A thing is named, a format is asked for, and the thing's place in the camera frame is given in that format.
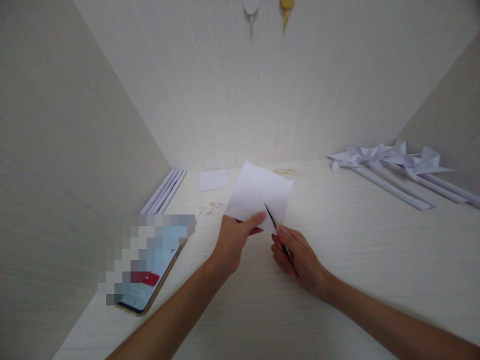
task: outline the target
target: forearm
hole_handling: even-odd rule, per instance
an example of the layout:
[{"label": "forearm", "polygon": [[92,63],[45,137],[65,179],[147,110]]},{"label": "forearm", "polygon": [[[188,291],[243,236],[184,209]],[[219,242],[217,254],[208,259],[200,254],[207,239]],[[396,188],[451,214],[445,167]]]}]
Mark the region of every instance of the forearm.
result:
[{"label": "forearm", "polygon": [[171,359],[230,274],[210,257],[109,359]]},{"label": "forearm", "polygon": [[480,359],[480,348],[335,278],[329,303],[399,359]]}]

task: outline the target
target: paper scrap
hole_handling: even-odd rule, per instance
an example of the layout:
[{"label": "paper scrap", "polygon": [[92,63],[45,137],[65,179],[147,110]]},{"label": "paper scrap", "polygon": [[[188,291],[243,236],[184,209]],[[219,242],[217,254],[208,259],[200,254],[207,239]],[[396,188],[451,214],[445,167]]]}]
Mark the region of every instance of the paper scrap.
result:
[{"label": "paper scrap", "polygon": [[200,174],[200,191],[225,188],[230,185],[227,169],[207,171]]},{"label": "paper scrap", "polygon": [[[258,212],[266,212],[266,205],[275,222],[283,224],[293,184],[293,180],[245,161],[226,206],[225,215],[246,221]],[[277,234],[269,216],[258,227]]]}]

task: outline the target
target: white paper tube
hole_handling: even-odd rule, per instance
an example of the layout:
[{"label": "white paper tube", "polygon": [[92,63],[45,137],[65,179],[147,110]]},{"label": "white paper tube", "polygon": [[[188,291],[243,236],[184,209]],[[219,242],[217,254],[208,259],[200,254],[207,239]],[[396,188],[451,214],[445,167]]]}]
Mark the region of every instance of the white paper tube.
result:
[{"label": "white paper tube", "polygon": [[469,192],[467,190],[462,189],[461,187],[458,187],[456,185],[453,185],[452,183],[449,183],[448,181],[445,181],[435,175],[431,174],[422,174],[419,175],[421,178],[427,179],[428,181],[437,184],[438,186],[445,188],[447,190],[450,190],[451,192],[460,195],[461,197],[464,197],[467,199],[470,203],[472,203],[475,207],[480,208],[480,196],[475,195],[472,192]]},{"label": "white paper tube", "polygon": [[157,209],[162,205],[163,200],[165,200],[165,193],[168,195],[169,188],[171,189],[172,183],[175,180],[175,177],[180,173],[180,170],[174,169],[173,174],[171,175],[170,179],[166,183],[165,187],[162,189],[160,192],[160,195],[158,195],[158,198],[156,201],[153,203],[151,206],[150,210],[148,210],[147,214],[155,214]]},{"label": "white paper tube", "polygon": [[369,172],[365,167],[351,167],[350,169],[357,174],[363,176],[365,179],[370,180],[372,183],[378,185],[382,189],[388,191],[390,194],[395,195],[397,198],[412,205],[414,208],[417,208],[420,211],[430,209],[430,206],[427,203],[420,201],[410,195],[407,195],[397,187],[393,186],[388,181],[385,181],[382,178],[375,176],[375,174]]},{"label": "white paper tube", "polygon": [[[403,167],[401,167],[397,164],[392,164],[392,163],[386,163],[385,165],[389,169],[392,169],[394,172],[397,172],[401,175],[404,175],[407,179],[410,179],[409,175],[407,174],[407,171]],[[453,201],[454,203],[463,204],[463,203],[466,203],[468,201],[466,198],[464,198],[460,195],[457,195],[456,193],[451,192],[451,191],[447,190],[446,188],[438,186],[438,185],[434,184],[433,182],[430,182],[427,179],[424,179],[423,177],[417,176],[416,178],[417,178],[418,183],[420,185],[423,185],[424,187],[436,192],[437,194],[442,195],[443,197]]]},{"label": "white paper tube", "polygon": [[175,177],[173,178],[173,181],[170,183],[166,191],[163,193],[161,197],[158,198],[155,207],[152,210],[152,214],[158,214],[159,209],[162,207],[162,204],[164,203],[165,199],[169,196],[169,194],[172,192],[173,187],[175,186],[175,183],[180,179],[180,176],[182,176],[182,171],[178,170],[176,173]]},{"label": "white paper tube", "polygon": [[182,172],[181,173],[181,176],[180,178],[176,181],[176,184],[175,186],[173,187],[173,189],[171,190],[170,194],[168,195],[168,197],[165,199],[165,202],[163,203],[163,205],[161,206],[160,210],[158,211],[159,214],[163,214],[165,209],[167,208],[167,206],[169,205],[170,203],[170,200],[172,199],[172,197],[174,196],[175,192],[177,191],[177,189],[179,188],[180,186],[180,183],[182,182],[182,180],[184,179],[185,175],[187,174],[186,171]]},{"label": "white paper tube", "polygon": [[424,197],[422,197],[420,194],[416,193],[413,190],[410,190],[408,187],[406,187],[404,184],[402,184],[399,180],[396,178],[392,177],[392,175],[388,172],[387,169],[385,169],[380,163],[372,163],[368,162],[368,166],[370,169],[377,174],[378,176],[382,177],[386,181],[388,181],[390,184],[394,185],[401,191],[403,191],[405,194],[410,195],[412,198],[418,199],[421,202],[424,202],[425,204],[428,204],[430,208],[435,208],[435,204]]},{"label": "white paper tube", "polygon": [[152,197],[150,198],[150,200],[148,200],[148,202],[145,204],[145,206],[143,207],[143,209],[140,211],[140,214],[142,215],[145,215],[148,210],[150,210],[150,208],[152,207],[152,205],[154,204],[155,200],[158,199],[159,195],[160,195],[160,192],[164,189],[165,185],[167,185],[167,182],[170,180],[170,177],[172,176],[172,174],[174,173],[174,170],[175,169],[171,169],[170,172],[168,173],[168,175],[166,176],[166,178],[163,180],[163,182],[161,183],[161,185],[158,187],[158,189],[155,191],[155,193],[152,195]]}]

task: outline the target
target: right hand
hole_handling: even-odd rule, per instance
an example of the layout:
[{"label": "right hand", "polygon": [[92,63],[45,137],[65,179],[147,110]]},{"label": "right hand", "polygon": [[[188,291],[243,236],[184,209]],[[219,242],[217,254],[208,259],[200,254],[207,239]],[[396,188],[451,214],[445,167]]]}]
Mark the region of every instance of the right hand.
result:
[{"label": "right hand", "polygon": [[[294,278],[309,293],[329,303],[335,277],[320,263],[309,243],[300,231],[278,225],[277,235],[271,235],[273,259],[280,269]],[[291,252],[293,265],[282,250],[285,245]]]}]

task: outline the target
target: scissors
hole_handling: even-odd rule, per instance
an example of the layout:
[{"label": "scissors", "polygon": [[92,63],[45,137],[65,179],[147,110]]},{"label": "scissors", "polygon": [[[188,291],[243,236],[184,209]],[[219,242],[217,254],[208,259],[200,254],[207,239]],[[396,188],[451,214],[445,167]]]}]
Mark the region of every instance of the scissors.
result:
[{"label": "scissors", "polygon": [[[265,203],[263,203],[263,205],[265,205],[265,209],[266,209],[266,211],[268,212],[268,215],[270,216],[271,222],[273,223],[273,226],[274,226],[275,229],[276,229],[276,228],[277,228],[277,223],[275,222],[274,217],[273,217],[272,214],[270,213],[270,210],[269,210],[269,208],[267,207],[267,205],[266,205]],[[291,264],[293,265],[293,264],[294,264],[294,258],[292,257],[291,251],[290,251],[284,244],[282,244],[281,249],[282,249],[283,252],[288,256],[288,259],[290,260]]]}]

